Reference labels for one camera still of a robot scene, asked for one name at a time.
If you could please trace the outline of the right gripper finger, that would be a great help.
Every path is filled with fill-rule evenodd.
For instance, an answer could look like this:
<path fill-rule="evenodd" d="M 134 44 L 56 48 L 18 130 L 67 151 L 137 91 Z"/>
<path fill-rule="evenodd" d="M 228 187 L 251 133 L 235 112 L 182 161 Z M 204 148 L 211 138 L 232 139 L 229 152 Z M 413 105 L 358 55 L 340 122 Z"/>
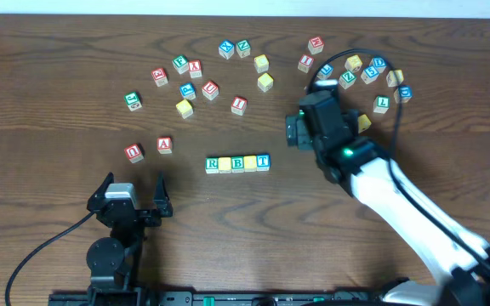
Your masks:
<path fill-rule="evenodd" d="M 285 117 L 286 140 L 289 147 L 297 146 L 299 143 L 298 121 L 299 115 Z"/>
<path fill-rule="evenodd" d="M 299 150 L 312 150 L 311 136 L 304 121 L 297 121 L 297 142 Z"/>

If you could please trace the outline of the yellow block O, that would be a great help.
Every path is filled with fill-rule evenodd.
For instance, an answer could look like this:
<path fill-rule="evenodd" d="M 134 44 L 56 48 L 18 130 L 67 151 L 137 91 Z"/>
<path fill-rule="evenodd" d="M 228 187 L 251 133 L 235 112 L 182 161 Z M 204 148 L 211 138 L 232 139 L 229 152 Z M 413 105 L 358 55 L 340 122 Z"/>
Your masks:
<path fill-rule="evenodd" d="M 219 157 L 218 158 L 218 170 L 219 173 L 231 173 L 231 158 Z"/>
<path fill-rule="evenodd" d="M 256 172 L 257 171 L 257 156 L 244 156 L 243 165 L 245 172 Z"/>

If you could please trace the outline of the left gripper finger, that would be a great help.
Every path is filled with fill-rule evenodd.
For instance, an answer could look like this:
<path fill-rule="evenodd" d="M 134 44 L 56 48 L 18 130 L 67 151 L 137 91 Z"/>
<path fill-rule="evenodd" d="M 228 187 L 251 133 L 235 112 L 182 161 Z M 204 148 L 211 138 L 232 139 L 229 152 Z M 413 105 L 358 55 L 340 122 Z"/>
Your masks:
<path fill-rule="evenodd" d="M 157 214 L 161 218 L 171 218 L 173 216 L 174 210 L 166 189 L 163 173 L 159 173 L 157 177 L 155 193 L 152 201 L 156 206 Z"/>
<path fill-rule="evenodd" d="M 99 213 L 106 205 L 105 192 L 114 183 L 114 174 L 108 173 L 100 187 L 88 198 L 87 209 L 91 213 Z"/>

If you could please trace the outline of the green B block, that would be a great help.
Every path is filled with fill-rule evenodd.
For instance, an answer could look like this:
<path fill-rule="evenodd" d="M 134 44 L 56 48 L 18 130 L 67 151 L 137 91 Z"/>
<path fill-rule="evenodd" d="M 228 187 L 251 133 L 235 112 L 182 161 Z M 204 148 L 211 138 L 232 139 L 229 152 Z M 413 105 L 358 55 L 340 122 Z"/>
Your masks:
<path fill-rule="evenodd" d="M 231 158 L 231 172 L 232 173 L 243 173 L 244 172 L 244 157 L 243 156 L 233 156 Z"/>

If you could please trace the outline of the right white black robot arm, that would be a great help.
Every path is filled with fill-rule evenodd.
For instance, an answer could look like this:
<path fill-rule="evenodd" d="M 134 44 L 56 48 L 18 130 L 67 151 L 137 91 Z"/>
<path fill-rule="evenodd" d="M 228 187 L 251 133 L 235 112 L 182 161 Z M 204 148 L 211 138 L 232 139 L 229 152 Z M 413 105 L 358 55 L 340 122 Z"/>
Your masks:
<path fill-rule="evenodd" d="M 402 172 L 390 153 L 358 133 L 358 114 L 322 90 L 287 116 L 288 145 L 311 149 L 325 178 L 375 211 L 419 256 L 435 280 L 405 280 L 377 305 L 490 305 L 490 244 L 442 211 Z"/>

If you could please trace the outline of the blue T block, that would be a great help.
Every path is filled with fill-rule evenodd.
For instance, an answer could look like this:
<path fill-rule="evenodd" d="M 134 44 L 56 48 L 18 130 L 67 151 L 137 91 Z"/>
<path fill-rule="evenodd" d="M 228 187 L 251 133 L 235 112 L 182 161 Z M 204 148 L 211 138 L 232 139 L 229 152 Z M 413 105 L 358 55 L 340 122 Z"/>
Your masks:
<path fill-rule="evenodd" d="M 256 162 L 258 172 L 269 171 L 271 168 L 271 158 L 268 154 L 257 155 Z"/>

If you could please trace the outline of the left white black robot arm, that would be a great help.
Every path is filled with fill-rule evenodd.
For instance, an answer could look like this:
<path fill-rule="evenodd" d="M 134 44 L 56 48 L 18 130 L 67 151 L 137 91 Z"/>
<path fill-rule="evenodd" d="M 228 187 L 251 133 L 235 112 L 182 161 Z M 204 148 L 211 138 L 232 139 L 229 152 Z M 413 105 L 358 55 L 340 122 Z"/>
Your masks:
<path fill-rule="evenodd" d="M 87 209 L 111 230 L 108 237 L 94 242 L 87 252 L 91 271 L 90 303 L 101 305 L 142 305 L 150 302 L 148 290 L 136 283 L 145 229 L 159 227 L 163 218 L 173 216 L 173 207 L 164 177 L 158 175 L 152 209 L 140 209 L 134 185 L 116 183 L 108 173 L 89 197 Z"/>

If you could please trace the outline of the green R block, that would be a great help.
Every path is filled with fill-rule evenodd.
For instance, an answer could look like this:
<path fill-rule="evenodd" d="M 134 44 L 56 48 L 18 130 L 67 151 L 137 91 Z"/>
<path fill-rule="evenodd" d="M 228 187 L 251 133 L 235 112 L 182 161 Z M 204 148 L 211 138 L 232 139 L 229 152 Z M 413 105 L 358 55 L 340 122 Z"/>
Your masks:
<path fill-rule="evenodd" d="M 205 171 L 207 174 L 219 172 L 219 159 L 217 157 L 208 157 L 205 160 Z"/>

